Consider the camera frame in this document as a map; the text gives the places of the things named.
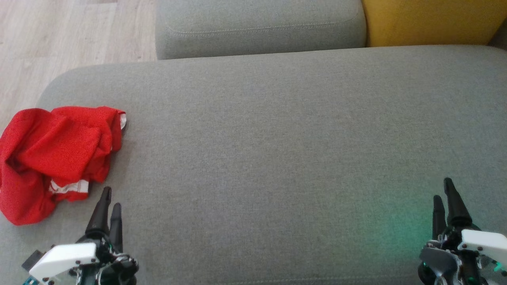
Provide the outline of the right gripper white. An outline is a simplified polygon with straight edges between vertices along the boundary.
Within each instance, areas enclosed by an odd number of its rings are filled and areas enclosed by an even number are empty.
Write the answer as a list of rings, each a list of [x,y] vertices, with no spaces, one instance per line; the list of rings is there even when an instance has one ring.
[[[450,177],[444,179],[448,202],[433,196],[432,238],[423,246],[418,277],[424,285],[498,285],[487,274],[491,270],[506,277],[506,236],[480,231]]]

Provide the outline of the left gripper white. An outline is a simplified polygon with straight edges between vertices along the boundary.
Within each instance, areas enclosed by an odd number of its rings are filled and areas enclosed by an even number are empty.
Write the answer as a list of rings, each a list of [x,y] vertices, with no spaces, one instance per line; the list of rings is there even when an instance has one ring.
[[[105,186],[85,229],[76,243],[56,245],[29,257],[29,284],[54,285],[59,274],[68,273],[77,285],[136,285],[139,264],[123,252],[122,206],[113,207],[112,189]]]

